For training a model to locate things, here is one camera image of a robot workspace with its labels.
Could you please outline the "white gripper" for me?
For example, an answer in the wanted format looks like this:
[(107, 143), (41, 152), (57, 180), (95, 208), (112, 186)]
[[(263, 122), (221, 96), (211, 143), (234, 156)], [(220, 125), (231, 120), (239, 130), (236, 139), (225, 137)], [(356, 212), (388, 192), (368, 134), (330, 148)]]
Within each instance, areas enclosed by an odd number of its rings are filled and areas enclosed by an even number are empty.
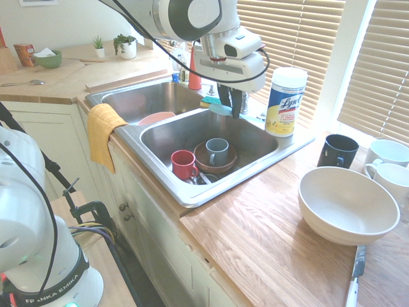
[(255, 93), (261, 90), (266, 81), (262, 56), (253, 52), (244, 59), (226, 58), (212, 61), (203, 51), (194, 52), (196, 72), (205, 79), (219, 83), (217, 91), (223, 106), (232, 106), (232, 116), (238, 119), (243, 102), (243, 91)]

